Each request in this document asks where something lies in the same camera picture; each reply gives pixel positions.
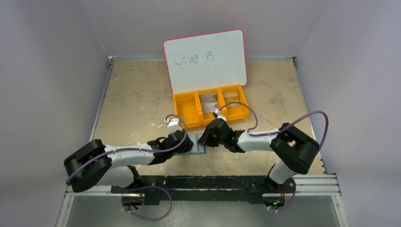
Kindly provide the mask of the blue leather card holder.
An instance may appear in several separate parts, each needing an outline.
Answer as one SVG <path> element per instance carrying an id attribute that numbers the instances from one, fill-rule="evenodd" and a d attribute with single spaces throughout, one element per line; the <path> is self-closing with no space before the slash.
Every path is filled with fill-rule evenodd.
<path id="1" fill-rule="evenodd" d="M 189 139 L 193 142 L 193 147 L 190 151 L 185 152 L 185 153 L 180 153 L 177 155 L 200 155 L 200 154 L 206 154 L 206 146 L 199 144 L 198 140 L 202 136 L 202 134 L 189 134 L 188 137 Z"/>

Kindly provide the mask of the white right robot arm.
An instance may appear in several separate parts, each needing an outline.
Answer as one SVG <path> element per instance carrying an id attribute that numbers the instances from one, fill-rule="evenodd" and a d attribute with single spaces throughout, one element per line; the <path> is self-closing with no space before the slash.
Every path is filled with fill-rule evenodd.
<path id="1" fill-rule="evenodd" d="M 208 147 L 222 145 L 232 153 L 274 152 L 280 161 L 268 173 L 268 180 L 276 184 L 283 184 L 296 174 L 307 174 L 320 148 L 317 141 L 290 123 L 252 135 L 245 130 L 233 130 L 220 118 L 207 125 L 198 143 Z"/>

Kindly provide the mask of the VIP card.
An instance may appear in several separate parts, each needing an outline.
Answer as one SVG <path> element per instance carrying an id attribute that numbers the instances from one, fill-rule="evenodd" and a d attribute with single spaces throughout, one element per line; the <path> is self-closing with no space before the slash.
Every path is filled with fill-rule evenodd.
<path id="1" fill-rule="evenodd" d="M 215 112 L 218 109 L 217 102 L 202 102 L 201 103 L 202 113 L 209 114 Z"/>

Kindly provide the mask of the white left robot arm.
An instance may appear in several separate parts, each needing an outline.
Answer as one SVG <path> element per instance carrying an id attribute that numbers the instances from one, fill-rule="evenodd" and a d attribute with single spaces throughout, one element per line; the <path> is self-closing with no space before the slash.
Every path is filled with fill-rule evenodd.
<path id="1" fill-rule="evenodd" d="M 194 143 L 184 131 L 170 133 L 136 146 L 110 146 L 94 139 L 64 160 L 68 178 L 66 184 L 74 192 L 84 192 L 96 185 L 106 184 L 127 187 L 134 182 L 132 166 L 161 164 L 174 155 L 187 153 Z"/>

